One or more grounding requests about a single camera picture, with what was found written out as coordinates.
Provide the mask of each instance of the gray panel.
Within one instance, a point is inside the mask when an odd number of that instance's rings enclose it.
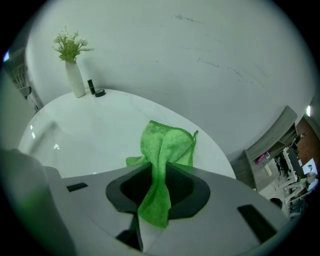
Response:
[[[82,182],[88,185],[71,192],[70,196],[95,223],[99,224],[104,231],[116,237],[122,231],[129,229],[133,215],[116,210],[106,196],[107,185],[142,165],[138,164],[103,173],[64,178],[63,182],[65,186]]]
[[[237,210],[253,205],[278,231],[288,222],[281,210],[248,186],[229,177],[178,165],[210,187],[207,204],[194,217],[170,220],[168,227],[147,250],[152,255],[237,255],[260,242]]]
[[[243,151],[241,156],[232,161],[230,164],[238,181],[241,181],[252,189],[256,188],[252,168],[250,163],[248,162],[245,151]]]
[[[47,167],[45,173],[55,206],[74,242],[78,256],[143,255],[110,236],[89,218],[75,203],[56,169]]]
[[[271,128],[247,150],[249,159],[254,160],[269,150],[285,135],[296,119],[297,114],[289,106],[286,106]]]

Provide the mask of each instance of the desk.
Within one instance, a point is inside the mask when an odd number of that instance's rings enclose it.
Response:
[[[193,165],[236,178],[219,146],[201,128],[183,116],[148,99],[117,90],[81,98],[73,93],[48,103],[30,121],[19,149],[44,166],[56,168],[62,178],[103,173],[126,166],[138,157],[141,134],[150,120],[196,130]]]
[[[283,151],[282,151],[282,154],[284,156],[284,159],[286,161],[286,164],[288,165],[288,168],[290,169],[291,172],[288,173],[289,177],[288,177],[288,180],[289,181],[292,181],[291,183],[294,183],[294,182],[297,182],[298,180],[298,177],[297,175],[295,174],[295,170],[291,164],[291,161],[289,159],[289,154],[287,153],[286,151],[287,148],[285,148]]]

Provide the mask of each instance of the brick wall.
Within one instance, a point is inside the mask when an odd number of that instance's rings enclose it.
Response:
[[[320,170],[320,141],[307,120],[303,117],[296,126],[298,134],[307,133],[298,144],[299,158],[303,165],[310,159],[314,159],[316,169]]]

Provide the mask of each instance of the white wall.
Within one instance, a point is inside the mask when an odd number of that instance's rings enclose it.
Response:
[[[0,70],[0,148],[17,149],[35,110],[15,87],[9,75]]]
[[[52,39],[89,40],[83,80],[157,102],[205,130],[232,160],[285,105],[303,116],[318,73],[295,27],[262,0],[51,1],[36,19],[27,64],[44,104],[70,92]]]

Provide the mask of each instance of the black opening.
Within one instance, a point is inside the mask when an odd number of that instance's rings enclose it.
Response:
[[[132,176],[120,186],[121,192],[138,206],[144,200],[152,184],[152,166]],[[195,189],[194,181],[181,172],[166,166],[165,184],[169,190],[171,207],[187,198]]]

